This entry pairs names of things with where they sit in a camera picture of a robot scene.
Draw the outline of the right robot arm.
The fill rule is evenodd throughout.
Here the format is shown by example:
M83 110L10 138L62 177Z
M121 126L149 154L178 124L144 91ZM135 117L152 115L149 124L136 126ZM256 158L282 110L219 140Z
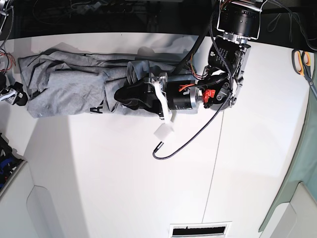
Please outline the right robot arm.
M13 85L7 85L7 73L16 66L14 56L4 49L14 25L15 12L13 2L13 0L0 1L0 33L2 33L4 29L7 19L10 18L9 30L5 39L0 44L0 56L6 57L7 60L6 66L0 70L0 101L22 107L28 102L28 96L23 90L23 84L15 82Z

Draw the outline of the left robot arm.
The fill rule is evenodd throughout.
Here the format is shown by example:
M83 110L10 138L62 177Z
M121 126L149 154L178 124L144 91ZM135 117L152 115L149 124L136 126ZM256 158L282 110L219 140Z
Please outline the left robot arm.
M224 110L236 103L242 87L245 64L261 26L262 0L221 0L206 28L212 45L208 64L198 74L193 57L202 43L194 46L177 65L149 60L131 61L127 83L114 95L116 101L132 109L143 109L164 118L171 111Z

